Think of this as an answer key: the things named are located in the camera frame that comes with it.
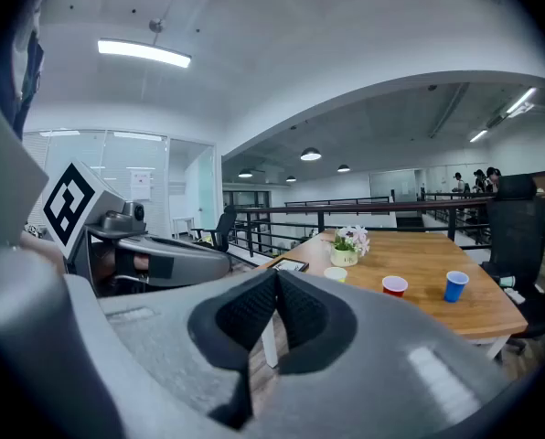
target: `flower pot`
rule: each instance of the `flower pot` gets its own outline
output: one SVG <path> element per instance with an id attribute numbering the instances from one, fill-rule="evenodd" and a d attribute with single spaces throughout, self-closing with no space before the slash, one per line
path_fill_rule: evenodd
<path id="1" fill-rule="evenodd" d="M 332 247 L 329 259 L 336 267 L 351 267 L 358 263 L 358 253 L 353 251 L 338 251 Z"/>

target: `blue paper cup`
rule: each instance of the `blue paper cup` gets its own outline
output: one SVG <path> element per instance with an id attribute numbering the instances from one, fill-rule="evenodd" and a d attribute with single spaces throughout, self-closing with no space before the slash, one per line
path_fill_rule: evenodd
<path id="1" fill-rule="evenodd" d="M 449 272 L 447 274 L 447 287 L 443 299 L 448 303 L 455 303 L 459 299 L 464 286 L 468 284 L 470 277 L 462 272 Z"/>

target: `chair backrest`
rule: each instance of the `chair backrest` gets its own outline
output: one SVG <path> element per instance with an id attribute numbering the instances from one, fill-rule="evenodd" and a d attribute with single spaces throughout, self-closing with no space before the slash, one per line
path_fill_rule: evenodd
<path id="1" fill-rule="evenodd" d="M 516 278 L 516 289 L 534 284 L 545 251 L 545 199 L 528 174 L 502 176 L 487 203 L 492 232 L 490 261 Z"/>
<path id="2" fill-rule="evenodd" d="M 219 217 L 218 226 L 216 231 L 218 232 L 218 240 L 216 243 L 216 248 L 219 251 L 225 252 L 228 250 L 228 234 L 231 229 L 234 227 L 236 222 L 236 209 L 232 205 L 228 205 L 224 209 L 224 213 Z"/>

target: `cup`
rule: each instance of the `cup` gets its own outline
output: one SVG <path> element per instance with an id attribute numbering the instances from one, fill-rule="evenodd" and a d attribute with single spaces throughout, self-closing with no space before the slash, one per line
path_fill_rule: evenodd
<path id="1" fill-rule="evenodd" d="M 385 276 L 382 278 L 382 293 L 402 297 L 408 287 L 407 280 L 399 276 Z"/>
<path id="2" fill-rule="evenodd" d="M 462 272 L 449 272 L 447 274 L 447 287 L 443 299 L 448 303 L 455 303 L 464 291 L 464 287 L 470 281 L 470 277 Z"/>
<path id="3" fill-rule="evenodd" d="M 346 281 L 347 271 L 339 267 L 329 267 L 324 270 L 324 277 L 344 283 Z"/>

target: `chair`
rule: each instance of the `chair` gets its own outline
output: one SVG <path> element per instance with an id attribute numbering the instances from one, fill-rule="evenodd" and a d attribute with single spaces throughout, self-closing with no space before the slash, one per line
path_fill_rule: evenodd
<path id="1" fill-rule="evenodd" d="M 502 176 L 496 197 L 486 205 L 492 252 L 482 268 L 497 283 L 514 276 L 514 289 L 526 299 L 516 306 L 527 320 L 527 329 L 508 341 L 520 348 L 519 354 L 526 345 L 516 338 L 545 334 L 545 293 L 535 285 L 545 251 L 545 199 L 536 193 L 530 175 Z"/>
<path id="2" fill-rule="evenodd" d="M 201 231 L 211 233 L 212 244 L 208 242 L 195 241 L 194 243 L 203 247 L 213 247 L 220 252 L 226 252 L 228 250 L 228 234 L 234 227 L 236 222 L 236 209 L 228 205 L 224 209 L 224 213 L 219 217 L 218 226 L 214 230 L 204 230 L 203 228 L 193 228 L 192 230 L 198 233 L 198 239 L 201 239 Z"/>

